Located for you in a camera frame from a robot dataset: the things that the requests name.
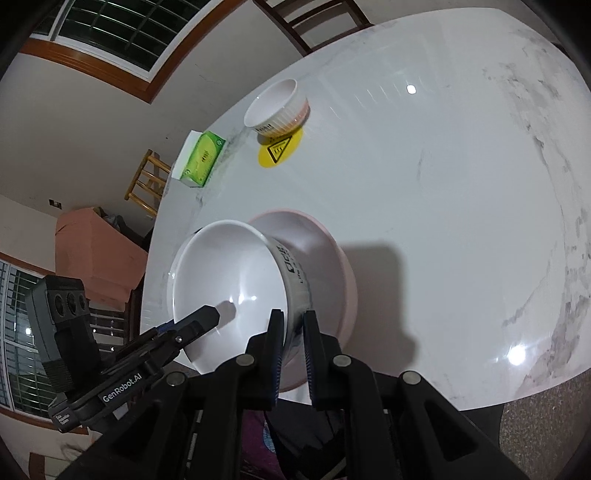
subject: white marble table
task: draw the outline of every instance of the white marble table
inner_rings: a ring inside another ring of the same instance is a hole
[[[188,235],[286,207],[345,250],[359,287],[345,351],[374,370],[415,369],[466,409],[591,367],[591,93],[570,60],[507,14],[469,8],[376,25],[269,82],[286,77],[311,106],[287,161],[259,166],[242,128],[264,84],[211,126],[229,145],[207,186],[169,182],[143,330],[170,319],[168,271]]]

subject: tissue box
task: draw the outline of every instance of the tissue box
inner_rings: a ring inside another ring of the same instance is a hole
[[[203,187],[225,143],[209,131],[191,130],[174,163],[172,177],[190,187]]]

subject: yellow sticker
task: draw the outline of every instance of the yellow sticker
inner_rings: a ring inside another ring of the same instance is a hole
[[[282,137],[266,138],[259,150],[259,165],[271,168],[283,163],[294,152],[300,143],[303,135],[302,129],[298,128]]]

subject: window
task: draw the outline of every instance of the window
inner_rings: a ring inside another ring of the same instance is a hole
[[[47,409],[56,394],[35,347],[25,304],[27,292],[41,278],[0,260],[0,404],[48,419]],[[103,354],[123,348],[127,324],[123,312],[94,309],[91,304],[90,327]]]
[[[35,348],[25,295],[40,280],[33,274],[0,261],[2,364],[0,403],[11,410],[47,418],[55,393]]]
[[[150,103],[185,55],[245,0],[67,0],[22,53],[87,73]]]
[[[80,42],[148,72],[183,27],[208,2],[74,0],[53,9],[35,33],[47,35],[51,41],[61,37],[62,40]]]

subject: pink cloth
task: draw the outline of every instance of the pink cloth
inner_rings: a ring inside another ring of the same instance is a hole
[[[92,208],[64,213],[56,225],[56,275],[81,278],[86,297],[125,310],[146,269],[148,254]]]

